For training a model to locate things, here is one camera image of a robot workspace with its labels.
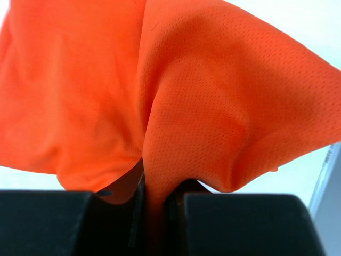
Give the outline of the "orange t shirt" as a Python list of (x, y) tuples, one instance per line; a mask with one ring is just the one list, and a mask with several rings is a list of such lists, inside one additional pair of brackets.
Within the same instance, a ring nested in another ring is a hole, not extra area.
[(151, 255), (186, 179), (232, 192), (340, 141), (340, 71), (225, 1), (10, 1), (1, 165), (99, 191), (143, 161)]

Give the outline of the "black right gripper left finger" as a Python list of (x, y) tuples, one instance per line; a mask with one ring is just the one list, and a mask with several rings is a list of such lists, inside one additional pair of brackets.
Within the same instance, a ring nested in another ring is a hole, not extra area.
[(113, 255), (139, 255), (143, 252), (144, 215), (143, 160), (96, 195), (105, 201), (111, 212), (108, 234), (104, 237)]

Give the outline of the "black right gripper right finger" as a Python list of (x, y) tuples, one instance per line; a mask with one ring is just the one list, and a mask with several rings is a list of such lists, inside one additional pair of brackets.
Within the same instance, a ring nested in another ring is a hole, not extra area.
[(199, 181), (189, 179), (176, 187), (167, 198), (165, 255), (188, 255), (184, 198), (186, 194), (197, 193), (210, 194), (210, 191)]

